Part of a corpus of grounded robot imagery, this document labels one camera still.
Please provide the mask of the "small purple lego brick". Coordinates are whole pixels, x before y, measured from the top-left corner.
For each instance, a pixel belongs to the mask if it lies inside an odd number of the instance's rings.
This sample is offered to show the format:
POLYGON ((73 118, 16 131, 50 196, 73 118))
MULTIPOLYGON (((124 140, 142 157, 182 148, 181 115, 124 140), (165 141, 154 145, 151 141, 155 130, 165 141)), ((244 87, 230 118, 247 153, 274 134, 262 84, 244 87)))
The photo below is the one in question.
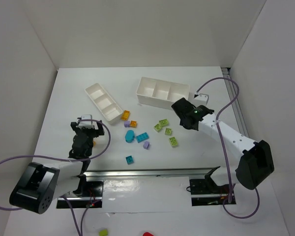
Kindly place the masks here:
POLYGON ((125 121, 124 122, 124 127, 130 127, 130 121, 125 121))

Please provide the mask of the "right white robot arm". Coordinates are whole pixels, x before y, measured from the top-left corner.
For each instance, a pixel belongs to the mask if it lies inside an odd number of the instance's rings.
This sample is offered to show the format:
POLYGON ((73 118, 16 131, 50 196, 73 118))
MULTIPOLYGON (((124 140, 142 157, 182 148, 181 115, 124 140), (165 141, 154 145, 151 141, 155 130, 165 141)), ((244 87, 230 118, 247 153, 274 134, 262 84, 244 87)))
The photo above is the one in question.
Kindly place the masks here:
POLYGON ((185 98, 181 98, 172 105, 172 109, 180 119, 180 125, 187 130, 201 131, 216 141, 223 138, 224 146, 237 160, 236 167, 218 167, 213 169, 208 178, 217 186, 229 184, 231 175, 233 184, 254 190, 271 173, 274 172, 270 145, 261 140, 259 142, 247 138, 216 119, 214 110, 204 105, 195 107, 185 98))

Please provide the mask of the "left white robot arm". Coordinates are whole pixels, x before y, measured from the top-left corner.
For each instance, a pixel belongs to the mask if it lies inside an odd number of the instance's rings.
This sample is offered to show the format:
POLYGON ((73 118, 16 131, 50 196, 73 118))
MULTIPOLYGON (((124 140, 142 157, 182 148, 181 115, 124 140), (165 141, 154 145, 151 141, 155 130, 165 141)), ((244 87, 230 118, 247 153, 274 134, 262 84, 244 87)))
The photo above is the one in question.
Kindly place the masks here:
POLYGON ((105 126, 88 116, 80 117, 70 126, 75 136, 68 158, 52 164, 29 163, 9 197, 11 205, 43 214, 53 199, 70 191, 81 194, 93 140, 105 134, 105 126))

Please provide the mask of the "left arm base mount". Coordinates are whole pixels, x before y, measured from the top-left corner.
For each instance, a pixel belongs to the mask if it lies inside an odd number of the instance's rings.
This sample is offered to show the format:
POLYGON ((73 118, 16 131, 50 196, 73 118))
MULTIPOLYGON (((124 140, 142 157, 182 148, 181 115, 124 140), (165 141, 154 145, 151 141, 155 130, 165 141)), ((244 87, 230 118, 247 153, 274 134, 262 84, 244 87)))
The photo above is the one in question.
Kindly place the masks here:
POLYGON ((73 209, 102 208, 103 186, 104 182, 102 181, 90 181, 86 183, 81 195, 68 192, 65 197, 73 209))

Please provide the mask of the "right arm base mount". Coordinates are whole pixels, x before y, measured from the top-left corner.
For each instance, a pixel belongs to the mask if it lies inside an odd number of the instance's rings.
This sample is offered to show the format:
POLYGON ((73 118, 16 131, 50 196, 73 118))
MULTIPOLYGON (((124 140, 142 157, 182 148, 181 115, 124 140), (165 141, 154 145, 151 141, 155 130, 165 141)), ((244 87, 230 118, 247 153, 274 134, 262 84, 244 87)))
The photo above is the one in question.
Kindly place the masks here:
POLYGON ((236 204, 234 193, 232 201, 228 202, 229 186, 228 184, 218 186, 211 179, 211 173, 207 173, 202 178, 192 178, 189 180, 189 186, 186 191, 191 194, 191 204, 196 206, 217 206, 225 203, 226 205, 236 204))

